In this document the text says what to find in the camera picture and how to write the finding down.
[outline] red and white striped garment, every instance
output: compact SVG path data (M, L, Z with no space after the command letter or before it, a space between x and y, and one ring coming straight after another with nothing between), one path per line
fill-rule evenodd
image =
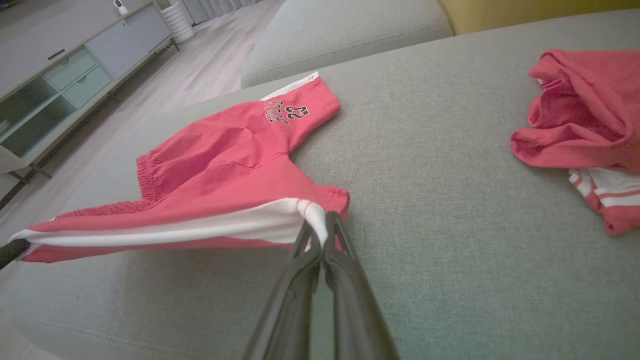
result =
M607 232L640 227L640 51L545 52L529 72L542 95L511 149L537 167L572 168L570 181Z
M305 220L325 241L325 211L346 216L349 194L314 184L289 153L339 109L311 74L140 156L140 200L65 213L11 240L31 242L22 260L46 263L134 249L287 246Z
M640 176L606 168L573 168L569 181L604 217L611 235L640 227Z

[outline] sofa cushion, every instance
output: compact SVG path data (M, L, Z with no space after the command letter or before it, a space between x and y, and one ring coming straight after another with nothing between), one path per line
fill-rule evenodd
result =
M292 159L315 183L350 191L347 227L402 359L640 357L640 231L609 237L566 170L524 165L509 145L540 94L527 73L544 50L637 49L638 18L546 20L320 71L342 108ZM139 197L138 155L300 77L133 129L65 210ZM67 360L239 359L286 256L130 251L26 263L10 313L35 345ZM323 276L312 359L333 359Z
M242 87L453 36L437 0L286 0L243 67Z

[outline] small white device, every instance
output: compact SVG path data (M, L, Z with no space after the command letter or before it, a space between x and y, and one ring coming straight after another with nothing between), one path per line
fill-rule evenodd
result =
M129 9L127 9L121 2L120 0L113 0L113 6L116 7L116 9L118 9L118 12L120 13L120 15L124 15L126 13L129 12Z

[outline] white vase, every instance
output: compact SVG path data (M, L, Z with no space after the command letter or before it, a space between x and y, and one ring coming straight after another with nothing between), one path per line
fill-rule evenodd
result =
M164 9L162 15L169 24L176 43L182 44L196 35L196 32L193 31L193 28L184 17L180 4L176 3Z

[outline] wooden floor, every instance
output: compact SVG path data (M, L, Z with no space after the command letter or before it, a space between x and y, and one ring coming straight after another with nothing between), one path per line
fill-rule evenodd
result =
M34 177L0 211L0 242L60 213L94 159L127 129L167 110L239 90L246 56L283 1L263 0L199 25L196 37L179 52L170 49L142 68L116 93L121 103L103 103L48 162L45 170L53 179ZM12 263L0 272L0 360L60 360L30 344L11 323L7 291L19 267Z

